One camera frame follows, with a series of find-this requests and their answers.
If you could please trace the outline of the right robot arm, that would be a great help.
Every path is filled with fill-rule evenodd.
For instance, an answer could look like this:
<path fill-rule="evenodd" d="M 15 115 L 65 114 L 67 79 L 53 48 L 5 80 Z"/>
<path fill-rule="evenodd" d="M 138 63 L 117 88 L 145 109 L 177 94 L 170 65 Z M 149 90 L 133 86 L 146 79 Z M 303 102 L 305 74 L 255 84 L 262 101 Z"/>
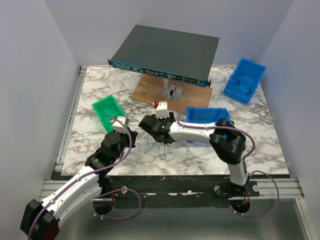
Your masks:
<path fill-rule="evenodd" d="M 248 174 L 242 159 L 246 148 L 245 132 L 235 128 L 227 119 L 216 123 L 182 122 L 169 113 L 168 118 L 145 115 L 138 125 L 158 143 L 171 144 L 193 141 L 210 144 L 221 161 L 227 164 L 230 173 L 230 191 L 241 196 L 248 190 Z"/>

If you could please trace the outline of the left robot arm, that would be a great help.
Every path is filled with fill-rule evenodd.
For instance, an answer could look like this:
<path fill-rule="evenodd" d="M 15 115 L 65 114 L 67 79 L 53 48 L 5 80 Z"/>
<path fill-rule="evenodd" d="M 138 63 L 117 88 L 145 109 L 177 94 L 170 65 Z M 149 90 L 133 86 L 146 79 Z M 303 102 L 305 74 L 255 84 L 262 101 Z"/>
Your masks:
<path fill-rule="evenodd" d="M 20 224 L 28 239 L 53 240 L 64 221 L 85 203 L 94 198 L 113 198 L 116 191 L 106 175 L 128 156 L 125 149 L 135 147 L 137 135 L 130 128 L 107 133 L 100 148 L 87 158 L 75 176 L 41 201 L 31 200 Z"/>

